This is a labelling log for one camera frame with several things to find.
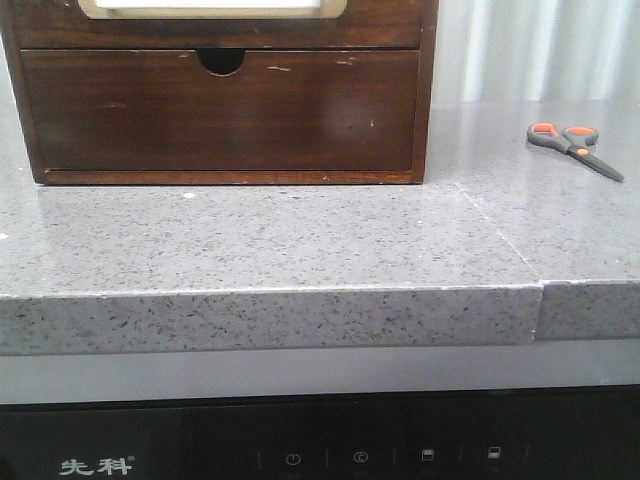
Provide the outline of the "grey orange handled scissors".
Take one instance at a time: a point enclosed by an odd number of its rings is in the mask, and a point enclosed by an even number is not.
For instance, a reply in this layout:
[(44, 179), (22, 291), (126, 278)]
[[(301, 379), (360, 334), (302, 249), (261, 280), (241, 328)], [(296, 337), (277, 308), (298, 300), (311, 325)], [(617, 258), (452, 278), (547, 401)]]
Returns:
[(618, 183), (624, 176), (590, 153), (588, 147), (599, 139), (599, 131), (590, 127), (567, 127), (558, 131), (553, 123), (541, 122), (531, 125), (526, 133), (529, 143), (556, 150), (571, 156), (582, 164)]

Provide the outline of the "dark wooden drawer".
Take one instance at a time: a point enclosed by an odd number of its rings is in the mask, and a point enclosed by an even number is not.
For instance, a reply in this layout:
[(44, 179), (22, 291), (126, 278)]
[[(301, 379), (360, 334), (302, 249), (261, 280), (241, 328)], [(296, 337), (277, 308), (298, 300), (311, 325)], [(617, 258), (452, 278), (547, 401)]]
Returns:
[(418, 55), (249, 50), (218, 76), (194, 50), (25, 50), (40, 151), (63, 170), (402, 170)]
[(350, 1), (335, 19), (97, 20), (76, 1), (3, 1), (21, 48), (416, 47), (435, 1)]

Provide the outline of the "dark wooden drawer cabinet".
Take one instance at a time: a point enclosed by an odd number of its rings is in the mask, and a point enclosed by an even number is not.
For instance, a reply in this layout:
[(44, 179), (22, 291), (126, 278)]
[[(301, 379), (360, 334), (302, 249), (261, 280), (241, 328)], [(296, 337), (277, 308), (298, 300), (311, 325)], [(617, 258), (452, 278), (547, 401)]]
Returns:
[[(76, 1), (97, 20), (286, 20), (335, 19), (350, 1)], [(49, 185), (221, 185), (221, 184), (406, 184), (418, 183), (425, 171), (431, 103), (436, 18), (416, 47), (347, 48), (21, 48), (13, 29), (1, 24), (9, 72), (36, 181)], [(26, 89), (21, 54), (25, 50), (194, 50), (204, 68), (218, 76), (235, 73), (249, 50), (373, 51), (410, 50), (418, 55), (416, 107), (410, 166), (402, 170), (63, 170), (44, 163)]]

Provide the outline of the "black appliance control panel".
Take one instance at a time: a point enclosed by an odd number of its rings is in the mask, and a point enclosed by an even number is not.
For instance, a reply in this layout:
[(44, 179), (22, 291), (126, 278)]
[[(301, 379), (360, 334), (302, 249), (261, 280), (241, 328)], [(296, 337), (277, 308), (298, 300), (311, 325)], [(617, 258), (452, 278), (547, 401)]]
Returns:
[(637, 386), (4, 406), (5, 479), (635, 479)]

